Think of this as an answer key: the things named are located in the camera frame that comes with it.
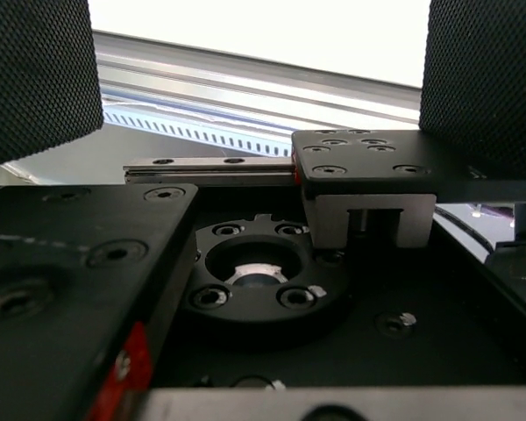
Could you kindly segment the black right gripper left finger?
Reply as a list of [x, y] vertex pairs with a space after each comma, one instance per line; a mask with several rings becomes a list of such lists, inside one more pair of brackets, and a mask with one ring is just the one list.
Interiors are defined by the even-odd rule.
[[0, 0], [0, 165], [102, 126], [88, 2]]

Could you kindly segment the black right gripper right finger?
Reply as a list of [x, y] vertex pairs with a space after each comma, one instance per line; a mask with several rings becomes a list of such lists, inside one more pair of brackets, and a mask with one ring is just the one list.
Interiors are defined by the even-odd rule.
[[526, 177], [526, 1], [431, 2], [419, 126]]

